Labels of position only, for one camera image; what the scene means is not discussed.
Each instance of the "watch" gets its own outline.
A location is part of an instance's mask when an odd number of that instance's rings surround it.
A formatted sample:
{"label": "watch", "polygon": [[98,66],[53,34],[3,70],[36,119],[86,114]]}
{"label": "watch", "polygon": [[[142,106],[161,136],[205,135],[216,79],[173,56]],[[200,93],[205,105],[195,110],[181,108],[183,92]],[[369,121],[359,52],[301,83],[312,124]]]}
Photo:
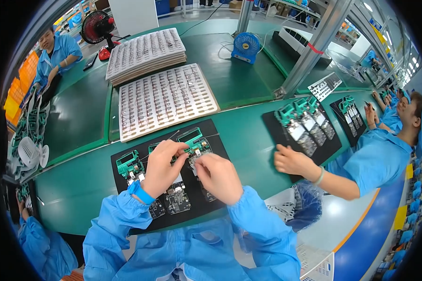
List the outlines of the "watch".
{"label": "watch", "polygon": [[136,195],[144,204],[150,205],[155,200],[152,198],[144,189],[141,187],[141,182],[139,180],[134,181],[127,188],[129,194]]}

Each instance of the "orange stripe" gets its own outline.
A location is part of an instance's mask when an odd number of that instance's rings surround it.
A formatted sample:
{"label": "orange stripe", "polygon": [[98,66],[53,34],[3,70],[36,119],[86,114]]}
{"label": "orange stripe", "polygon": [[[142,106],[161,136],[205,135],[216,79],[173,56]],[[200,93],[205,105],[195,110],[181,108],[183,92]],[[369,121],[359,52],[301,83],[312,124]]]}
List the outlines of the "orange stripe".
{"label": "orange stripe", "polygon": [[339,243],[336,248],[333,249],[333,252],[336,253],[336,251],[338,251],[343,244],[350,238],[350,236],[354,233],[354,231],[356,230],[356,228],[360,225],[360,223],[363,221],[364,217],[366,216],[367,212],[370,210],[373,202],[375,201],[375,199],[377,198],[378,192],[380,191],[380,188],[377,188],[377,192],[375,192],[375,194],[373,195],[372,200],[370,201],[369,205],[367,206],[366,210],[364,211],[364,213],[361,215],[360,219],[358,220],[358,222],[356,222],[356,224],[354,225],[354,227],[350,230],[350,232],[347,234],[347,236],[341,241],[341,243]]}

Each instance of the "red desk fan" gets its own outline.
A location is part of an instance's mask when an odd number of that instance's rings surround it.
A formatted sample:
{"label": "red desk fan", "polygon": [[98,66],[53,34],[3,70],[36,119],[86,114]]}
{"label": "red desk fan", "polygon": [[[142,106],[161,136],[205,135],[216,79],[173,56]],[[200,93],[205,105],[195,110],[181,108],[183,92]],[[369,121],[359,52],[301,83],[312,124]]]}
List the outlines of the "red desk fan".
{"label": "red desk fan", "polygon": [[111,40],[114,30],[114,19],[103,11],[93,11],[85,19],[81,26],[80,35],[89,44],[97,44],[106,39],[108,45],[103,46],[98,52],[98,58],[101,61],[109,59],[111,50],[120,44]]}

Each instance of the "red tape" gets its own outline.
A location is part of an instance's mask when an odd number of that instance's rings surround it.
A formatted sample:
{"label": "red tape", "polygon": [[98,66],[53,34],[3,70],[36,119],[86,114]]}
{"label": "red tape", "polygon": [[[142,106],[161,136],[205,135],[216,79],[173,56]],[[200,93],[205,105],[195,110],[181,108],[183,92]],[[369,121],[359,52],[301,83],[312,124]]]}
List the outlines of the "red tape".
{"label": "red tape", "polygon": [[324,54],[322,51],[318,51],[316,48],[314,48],[314,46],[311,45],[310,42],[308,42],[308,46],[311,48],[311,50],[313,50],[313,52],[318,53],[320,55],[323,55]]}

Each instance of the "blue mini fan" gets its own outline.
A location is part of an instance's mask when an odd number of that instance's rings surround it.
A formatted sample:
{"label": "blue mini fan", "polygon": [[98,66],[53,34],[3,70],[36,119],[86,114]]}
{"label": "blue mini fan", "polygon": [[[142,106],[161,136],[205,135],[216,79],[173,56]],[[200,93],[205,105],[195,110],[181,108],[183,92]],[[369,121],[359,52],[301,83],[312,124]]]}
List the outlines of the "blue mini fan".
{"label": "blue mini fan", "polygon": [[243,32],[239,33],[234,39],[231,56],[254,64],[259,50],[260,42],[258,38],[250,32]]}

